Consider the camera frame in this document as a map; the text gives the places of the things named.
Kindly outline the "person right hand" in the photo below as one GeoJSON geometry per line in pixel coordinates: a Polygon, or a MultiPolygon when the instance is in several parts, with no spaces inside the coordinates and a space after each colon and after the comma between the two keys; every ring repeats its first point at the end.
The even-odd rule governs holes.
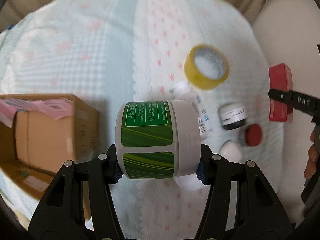
{"type": "Polygon", "coordinates": [[[316,173],[316,161],[318,159],[318,153],[315,148],[315,132],[312,131],[310,134],[310,140],[313,145],[308,150],[308,161],[306,163],[306,168],[304,170],[304,178],[310,179],[316,173]]]}

